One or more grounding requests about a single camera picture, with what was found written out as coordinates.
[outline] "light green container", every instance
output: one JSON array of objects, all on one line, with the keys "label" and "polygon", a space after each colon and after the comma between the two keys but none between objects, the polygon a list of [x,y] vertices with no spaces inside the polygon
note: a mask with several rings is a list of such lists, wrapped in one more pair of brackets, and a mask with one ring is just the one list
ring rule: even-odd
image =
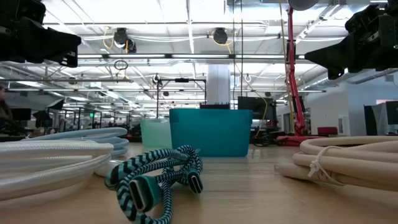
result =
[{"label": "light green container", "polygon": [[141,120],[142,151],[172,148],[170,122],[168,119]]}]

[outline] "plastic bin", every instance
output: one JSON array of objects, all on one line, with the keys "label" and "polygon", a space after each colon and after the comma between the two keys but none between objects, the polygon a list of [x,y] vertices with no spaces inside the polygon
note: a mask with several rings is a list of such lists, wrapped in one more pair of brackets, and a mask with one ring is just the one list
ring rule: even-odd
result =
[{"label": "plastic bin", "polygon": [[170,123],[166,119],[141,120],[141,136],[143,151],[172,148]]},{"label": "plastic bin", "polygon": [[203,157],[244,157],[252,118],[251,110],[171,109],[173,148],[188,144]]}]

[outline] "teal and black braided cable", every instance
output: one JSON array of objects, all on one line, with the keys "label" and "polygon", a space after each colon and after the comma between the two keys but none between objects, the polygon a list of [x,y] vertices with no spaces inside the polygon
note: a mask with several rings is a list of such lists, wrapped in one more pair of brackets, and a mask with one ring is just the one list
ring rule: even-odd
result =
[{"label": "teal and black braided cable", "polygon": [[[181,167],[178,171],[174,171],[174,166]],[[105,185],[109,189],[116,190],[119,205],[129,220],[137,219],[138,223],[170,223],[172,216],[171,186],[175,182],[187,185],[188,172],[194,169],[200,174],[202,167],[201,158],[191,146],[181,146],[176,150],[159,149],[133,157],[118,165],[105,177]],[[157,169],[163,169],[162,174],[155,176],[155,179],[158,184],[162,183],[164,211],[160,219],[152,219],[144,213],[137,214],[130,195],[129,183],[134,177]]]}]

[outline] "table surface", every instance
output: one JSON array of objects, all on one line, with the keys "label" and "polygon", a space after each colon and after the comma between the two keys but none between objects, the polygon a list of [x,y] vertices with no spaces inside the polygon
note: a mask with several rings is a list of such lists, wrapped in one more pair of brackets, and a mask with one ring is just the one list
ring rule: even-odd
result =
[{"label": "table surface", "polygon": [[[131,144],[130,156],[140,144]],[[337,187],[280,176],[297,148],[252,147],[246,158],[204,159],[204,192],[173,187],[172,223],[398,223],[398,192]],[[151,215],[159,216],[162,206]],[[84,190],[43,205],[0,211],[0,223],[129,223],[116,194],[93,176]]]}]

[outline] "cream coiled hose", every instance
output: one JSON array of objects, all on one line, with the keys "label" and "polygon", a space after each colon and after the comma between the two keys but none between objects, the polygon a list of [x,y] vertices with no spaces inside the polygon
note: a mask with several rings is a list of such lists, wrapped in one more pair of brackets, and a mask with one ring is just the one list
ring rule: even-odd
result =
[{"label": "cream coiled hose", "polygon": [[398,191],[398,137],[309,139],[279,173],[295,179]]},{"label": "cream coiled hose", "polygon": [[42,203],[85,186],[112,144],[48,140],[0,143],[0,209]]}]

